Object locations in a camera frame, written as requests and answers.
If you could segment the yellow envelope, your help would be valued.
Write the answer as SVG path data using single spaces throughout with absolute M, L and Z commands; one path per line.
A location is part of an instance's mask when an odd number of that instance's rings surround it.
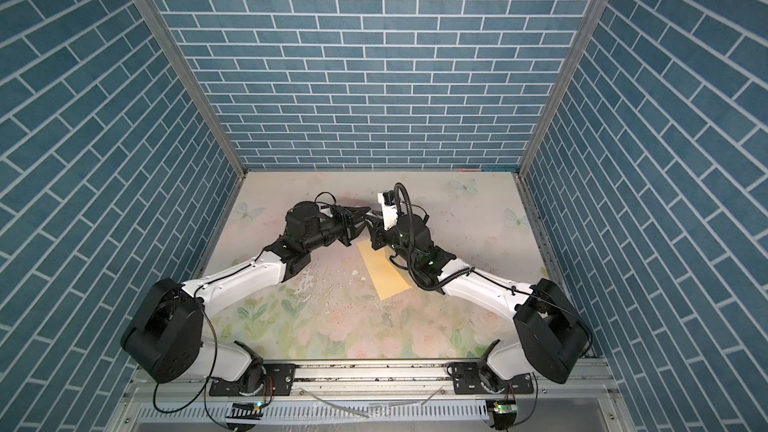
M 356 246 L 380 301 L 412 288 L 400 270 L 389 261 L 390 255 L 384 248 L 374 250 L 367 241 L 360 241 Z

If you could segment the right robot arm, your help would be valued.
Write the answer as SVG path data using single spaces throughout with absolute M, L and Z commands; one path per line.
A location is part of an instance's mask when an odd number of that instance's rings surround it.
M 568 380 L 589 348 L 589 331 L 556 283 L 542 278 L 528 284 L 482 271 L 436 246 L 418 216 L 390 225 L 373 217 L 369 222 L 372 247 L 389 247 L 403 258 L 417 287 L 467 300 L 514 325 L 516 338 L 492 341 L 478 361 L 486 387 L 496 390 L 533 372 L 558 384 Z

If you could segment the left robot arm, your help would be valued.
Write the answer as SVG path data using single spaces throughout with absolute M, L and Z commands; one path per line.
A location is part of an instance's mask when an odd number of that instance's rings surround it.
M 164 278 L 147 292 L 120 344 L 158 384 L 176 379 L 216 378 L 240 395 L 263 383 L 263 358 L 238 342 L 228 346 L 206 339 L 206 320 L 254 294 L 295 277 L 312 251 L 340 242 L 345 246 L 366 227 L 366 207 L 303 201 L 286 214 L 278 239 L 254 258 L 216 274 L 179 283 Z

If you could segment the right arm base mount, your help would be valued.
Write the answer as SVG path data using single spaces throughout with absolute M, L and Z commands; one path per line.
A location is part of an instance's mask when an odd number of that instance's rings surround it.
M 479 361 L 449 362 L 446 372 L 456 395 L 517 395 L 533 394 L 534 385 L 530 374 L 501 379 Z

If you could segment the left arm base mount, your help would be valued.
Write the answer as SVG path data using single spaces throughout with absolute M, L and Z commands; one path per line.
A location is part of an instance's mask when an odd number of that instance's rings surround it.
M 250 367 L 236 381 L 213 378 L 209 389 L 212 397 L 289 396 L 293 387 L 296 365 L 293 363 L 266 363 Z

